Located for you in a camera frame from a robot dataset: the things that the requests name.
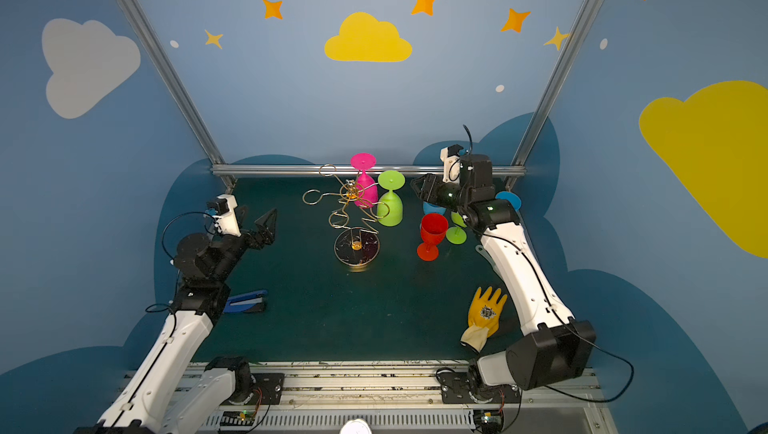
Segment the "blue wine glass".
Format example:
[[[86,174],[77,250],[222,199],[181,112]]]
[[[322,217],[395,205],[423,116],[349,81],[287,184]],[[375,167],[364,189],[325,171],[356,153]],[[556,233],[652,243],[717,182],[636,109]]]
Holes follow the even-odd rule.
[[[431,204],[431,203],[426,202],[426,201],[422,202],[422,209],[423,209],[423,213],[425,215],[428,215],[428,214],[438,214],[438,215],[444,216],[446,214],[446,208],[445,207],[438,206],[438,205],[435,205],[435,204]]]
[[[508,201],[516,211],[519,211],[522,206],[521,198],[517,194],[511,191],[503,190],[503,191],[497,192],[496,198]]]

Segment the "red wine glass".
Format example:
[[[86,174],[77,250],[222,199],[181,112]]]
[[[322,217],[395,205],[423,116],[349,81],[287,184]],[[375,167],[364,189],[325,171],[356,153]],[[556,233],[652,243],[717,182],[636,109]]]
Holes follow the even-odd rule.
[[[442,214],[430,213],[423,216],[420,223],[422,244],[417,247],[417,255],[421,260],[431,262],[437,259],[438,245],[444,240],[448,228],[448,220]]]

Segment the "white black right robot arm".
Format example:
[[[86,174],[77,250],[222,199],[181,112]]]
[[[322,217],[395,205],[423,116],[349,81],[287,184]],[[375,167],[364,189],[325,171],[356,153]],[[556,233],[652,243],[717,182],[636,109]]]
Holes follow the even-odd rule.
[[[424,174],[412,188],[421,200],[460,215],[477,235],[511,296],[522,333],[505,350],[474,362],[473,390],[530,390],[581,376],[594,348],[594,328],[575,319],[547,280],[517,209],[496,192],[490,158],[454,144],[441,150],[440,159],[442,173]]]

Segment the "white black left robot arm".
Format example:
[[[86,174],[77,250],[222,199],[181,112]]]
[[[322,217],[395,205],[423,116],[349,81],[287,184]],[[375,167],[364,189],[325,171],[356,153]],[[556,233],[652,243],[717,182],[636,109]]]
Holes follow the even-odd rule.
[[[195,433],[223,403],[245,404],[256,389],[250,365],[242,356],[219,357],[180,401],[172,396],[187,366],[224,313],[231,289],[227,279],[250,250],[274,244],[278,212],[264,213],[253,228],[243,228],[246,208],[231,196],[209,202],[204,213],[216,232],[196,232],[177,245],[172,264],[181,275],[165,312],[157,340],[117,399],[89,427],[91,433]]]

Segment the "green wine glass front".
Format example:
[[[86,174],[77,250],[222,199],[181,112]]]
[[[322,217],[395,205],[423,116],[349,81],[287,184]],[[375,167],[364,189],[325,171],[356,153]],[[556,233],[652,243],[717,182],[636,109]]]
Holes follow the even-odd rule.
[[[464,244],[467,240],[467,233],[465,231],[466,224],[462,216],[458,212],[452,211],[450,219],[453,225],[446,231],[445,238],[454,245]]]

